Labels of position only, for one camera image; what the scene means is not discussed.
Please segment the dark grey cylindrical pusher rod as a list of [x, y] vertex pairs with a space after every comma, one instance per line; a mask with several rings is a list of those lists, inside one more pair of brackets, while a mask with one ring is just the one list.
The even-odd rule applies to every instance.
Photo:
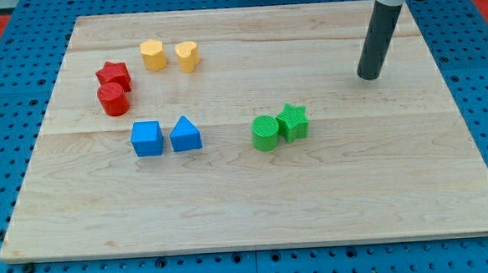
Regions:
[[357, 75], [360, 78], [370, 81], [379, 77], [399, 20], [401, 8], [401, 5], [389, 6], [378, 1], [374, 2], [368, 32], [357, 67]]

